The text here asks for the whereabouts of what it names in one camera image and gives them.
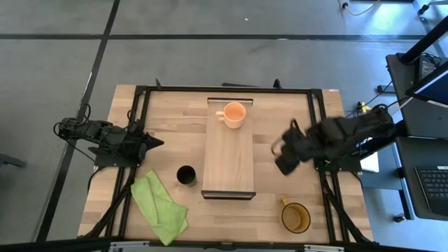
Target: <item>black cup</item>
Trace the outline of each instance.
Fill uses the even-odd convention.
[[[196,171],[189,165],[184,165],[177,171],[177,180],[183,185],[192,187],[196,185]]]

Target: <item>green cloth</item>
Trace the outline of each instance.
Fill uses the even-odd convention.
[[[136,179],[131,192],[141,213],[165,246],[188,227],[187,209],[173,202],[154,171]]]

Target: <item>screen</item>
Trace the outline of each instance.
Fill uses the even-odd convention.
[[[414,93],[428,98],[428,102],[448,106],[448,70],[441,73],[423,87],[415,90]]]

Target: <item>mug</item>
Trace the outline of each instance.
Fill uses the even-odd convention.
[[[177,181],[188,187],[196,185],[196,171],[190,165],[184,165],[177,170]]]
[[[306,207],[296,202],[289,202],[289,199],[280,199],[281,223],[287,230],[295,234],[300,234],[308,230],[311,224],[311,216]]]
[[[243,119],[246,117],[246,108],[239,102],[230,102],[225,105],[224,111],[216,112],[216,116],[219,120],[223,120],[230,129],[237,129],[243,124]]]

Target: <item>computer keyboard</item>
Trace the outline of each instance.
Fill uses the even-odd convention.
[[[448,167],[415,167],[429,209],[448,216]]]

